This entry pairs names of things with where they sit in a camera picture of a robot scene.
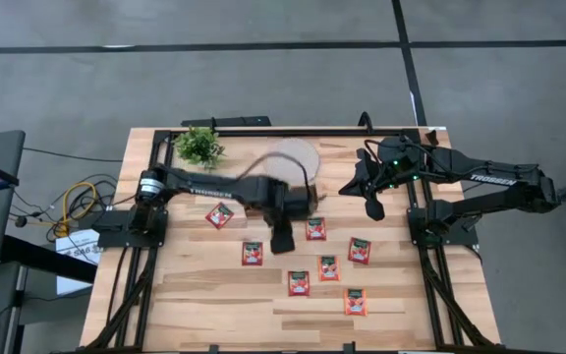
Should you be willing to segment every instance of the green plant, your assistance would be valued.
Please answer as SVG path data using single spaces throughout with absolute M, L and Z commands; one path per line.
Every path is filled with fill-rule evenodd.
M 172 145 L 178 155 L 191 164 L 202 164 L 204 168 L 217 166 L 224 147 L 217 142 L 217 133 L 209 128 L 189 127 L 189 132 L 179 135 Z

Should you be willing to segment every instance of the red packet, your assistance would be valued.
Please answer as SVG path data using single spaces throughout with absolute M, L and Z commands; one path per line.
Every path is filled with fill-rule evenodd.
M 357 316 L 366 316 L 368 314 L 368 303 L 364 289 L 344 290 L 344 313 Z
M 370 241 L 351 237 L 349 245 L 349 261 L 368 264 L 370 260 Z
M 287 272 L 288 295 L 310 296 L 310 273 L 306 270 Z
M 263 265 L 263 244 L 260 242 L 244 242 L 242 245 L 242 266 Z
M 340 280 L 340 263 L 336 256 L 318 256 L 320 281 Z
M 206 219 L 215 226 L 217 229 L 221 229 L 228 220 L 233 217 L 234 213 L 230 208 L 220 203 L 213 210 L 206 215 Z
M 324 217 L 315 217 L 307 220 L 307 240 L 326 240 L 326 225 Z

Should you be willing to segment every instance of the white paper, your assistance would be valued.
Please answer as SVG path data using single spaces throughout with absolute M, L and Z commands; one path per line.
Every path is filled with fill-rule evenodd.
M 91 264 L 99 264 L 101 251 L 97 248 L 99 234 L 94 230 L 80 230 L 69 237 L 56 239 L 56 252 Z M 73 280 L 63 276 L 56 277 L 56 294 L 58 296 L 90 287 L 91 284 Z

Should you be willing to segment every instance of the wooden table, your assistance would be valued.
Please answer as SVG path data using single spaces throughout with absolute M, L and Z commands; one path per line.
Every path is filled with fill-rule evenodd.
M 131 131 L 116 200 L 135 193 L 140 173 L 148 165 L 153 133 L 154 129 Z M 221 350 L 341 350 L 343 343 L 353 340 L 360 350 L 434 348 L 419 255 L 411 244 L 405 216 L 407 188 L 379 195 L 386 216 L 378 222 L 366 216 L 364 199 L 338 196 L 338 190 L 353 177 L 356 149 L 368 138 L 382 139 L 304 138 L 321 158 L 316 186 L 326 199 L 316 215 L 326 219 L 327 241 L 306 241 L 305 225 L 295 223 L 296 251 L 289 254 L 272 255 L 270 231 L 261 216 L 246 216 L 233 201 L 224 203 L 235 216 L 216 230 L 204 217 L 219 200 L 192 195 L 172 199 L 166 243 L 159 251 L 154 274 L 144 350 L 207 350 L 209 344 L 219 344 Z M 227 157 L 216 173 L 239 174 L 280 139 L 221 138 Z M 438 131 L 438 139 L 449 147 L 445 130 Z M 459 183 L 431 188 L 436 199 L 463 198 Z M 418 199 L 425 200 L 422 194 Z M 369 265 L 347 261 L 351 237 L 372 242 Z M 242 266 L 243 241 L 263 242 L 263 266 Z M 450 246 L 445 251 L 456 300 L 485 336 L 498 341 L 480 261 L 464 247 Z M 120 249 L 111 249 L 102 255 L 81 345 L 95 339 L 104 327 L 120 254 Z M 340 282 L 317 279 L 317 255 L 340 257 Z M 121 271 L 114 308 L 123 297 L 129 257 L 130 253 Z M 145 258 L 141 257 L 139 269 Z M 310 272 L 309 298 L 288 296 L 287 271 L 300 269 Z M 366 289 L 367 317 L 344 315 L 343 291 L 348 287 Z M 439 298 L 438 303 L 445 340 L 451 343 L 446 309 Z M 138 313 L 137 307 L 131 311 L 126 344 L 134 341 Z

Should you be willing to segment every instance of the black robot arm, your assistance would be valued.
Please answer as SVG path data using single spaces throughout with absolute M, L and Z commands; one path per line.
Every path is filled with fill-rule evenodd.
M 182 193 L 232 199 L 245 208 L 260 210 L 272 227 L 270 246 L 275 254 L 294 250 L 290 221 L 307 219 L 317 207 L 315 189 L 310 186 L 290 188 L 268 176 L 228 178 L 159 164 L 141 173 L 129 229 L 138 233 L 152 230 L 169 200 Z
M 378 145 L 378 154 L 374 154 L 369 144 Z M 381 143 L 365 141 L 365 145 L 367 149 L 358 150 L 360 161 L 356 164 L 355 177 L 340 194 L 366 198 L 367 214 L 375 220 L 383 218 L 377 193 L 420 178 L 438 184 L 471 180 L 508 187 L 454 203 L 431 201 L 426 209 L 427 225 L 438 233 L 446 232 L 463 217 L 511 208 L 548 212 L 560 205 L 553 182 L 535 164 L 469 158 L 458 150 L 415 144 L 406 137 L 386 138 Z

